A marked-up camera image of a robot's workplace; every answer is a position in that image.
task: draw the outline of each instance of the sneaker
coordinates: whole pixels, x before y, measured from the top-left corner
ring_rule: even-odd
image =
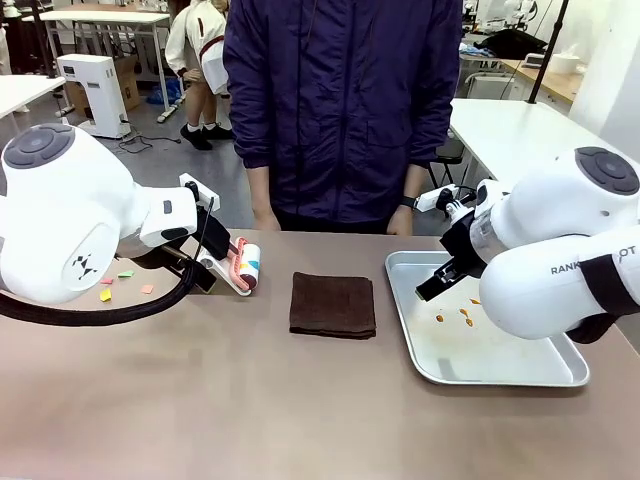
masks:
[[[180,135],[184,137],[186,141],[188,141],[193,148],[197,150],[211,150],[213,147],[207,139],[204,138],[202,130],[196,130],[195,132],[190,132],[187,126],[185,125],[180,129]]]
[[[233,138],[231,130],[225,130],[220,125],[216,125],[211,130],[207,127],[203,127],[202,133],[204,134],[204,138],[207,140],[231,140]]]

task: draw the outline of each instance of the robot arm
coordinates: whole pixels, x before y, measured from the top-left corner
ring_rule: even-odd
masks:
[[[639,187],[626,160],[593,147],[557,158],[510,194],[482,182],[475,211],[448,205],[443,245],[453,258],[418,293],[429,301],[472,275],[488,317],[508,333],[595,341],[640,311]]]
[[[0,295],[5,315],[60,325],[142,318],[175,304],[194,286],[213,286],[213,274],[180,252],[189,236],[216,260],[235,249],[229,232],[209,215],[220,205],[215,193],[188,175],[181,177],[182,187],[142,187],[79,128],[33,127],[7,145],[2,166],[7,196],[0,196],[1,289],[39,304],[64,303],[97,284],[114,257],[164,267],[181,278],[167,298],[120,312],[60,313]]]

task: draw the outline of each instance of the person in white shirt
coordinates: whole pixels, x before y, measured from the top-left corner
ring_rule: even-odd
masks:
[[[226,8],[228,4],[219,5]],[[231,139],[231,131],[216,123],[215,94],[226,93],[228,75],[222,64],[226,19],[211,0],[192,0],[173,21],[165,58],[169,67],[189,82],[185,109],[187,124],[180,134],[198,150],[211,150],[208,140]],[[199,67],[189,68],[189,46]],[[200,116],[204,128],[200,128]]]

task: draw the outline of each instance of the floor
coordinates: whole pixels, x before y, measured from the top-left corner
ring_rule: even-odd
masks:
[[[30,113],[16,114],[16,120],[21,128],[46,122],[58,122],[55,117],[56,103],[51,96],[45,96],[29,105]],[[178,130],[184,124],[184,110],[179,109],[164,124],[156,123],[161,113],[161,107],[146,103],[129,112],[131,124],[143,135],[149,137],[167,137],[177,139]],[[78,124],[82,120],[75,113],[68,116],[69,122]],[[4,147],[13,136],[13,128],[8,118],[0,119],[0,148]],[[135,180],[141,185],[154,187],[169,187],[178,185],[178,176],[188,172],[202,183],[209,186],[221,197],[221,209],[216,217],[227,228],[251,228],[253,215],[249,185],[242,162],[234,152],[230,141],[218,142],[211,152],[199,152],[188,143],[177,144],[167,140],[152,141],[153,148],[138,154],[129,153],[119,147],[118,141],[103,140],[102,143],[111,150],[131,171]],[[141,145],[131,145],[126,148],[137,150]],[[437,166],[436,177],[441,178],[443,172]],[[452,174],[455,179],[462,176],[461,167],[454,167]],[[425,185],[425,190],[432,188],[431,183]],[[6,181],[0,170],[0,193],[6,193]],[[415,215],[414,233],[416,235],[442,235],[447,228],[447,222],[440,212]],[[618,322],[621,330],[631,344],[640,351],[640,316],[626,317]]]

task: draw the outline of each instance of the sleeve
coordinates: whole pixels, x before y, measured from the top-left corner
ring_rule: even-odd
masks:
[[[187,12],[189,8],[182,10],[174,19],[167,38],[167,44],[164,50],[164,57],[167,60],[169,68],[176,72],[178,76],[182,76],[187,71],[187,62],[185,60],[184,47],[187,36]]]
[[[269,166],[273,156],[269,42],[263,5],[261,0],[233,0],[224,41],[235,147],[246,168]]]
[[[427,167],[444,144],[458,85],[461,0],[436,0],[411,96],[411,163]]]

